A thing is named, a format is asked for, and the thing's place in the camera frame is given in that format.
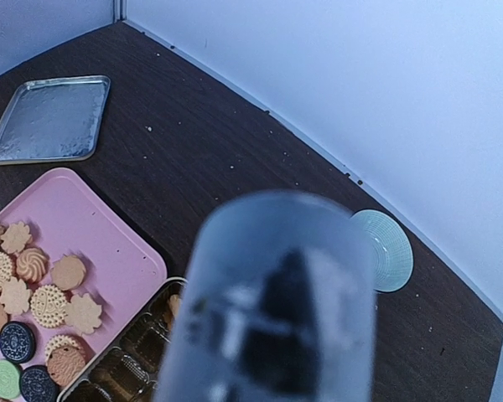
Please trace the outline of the silver metal tin lid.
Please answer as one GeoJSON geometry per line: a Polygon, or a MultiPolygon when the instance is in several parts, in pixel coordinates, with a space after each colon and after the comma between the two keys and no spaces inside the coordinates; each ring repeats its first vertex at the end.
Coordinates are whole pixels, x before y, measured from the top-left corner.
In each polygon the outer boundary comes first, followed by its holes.
{"type": "Polygon", "coordinates": [[[110,88],[105,75],[21,84],[0,118],[0,166],[91,157],[110,88]]]}

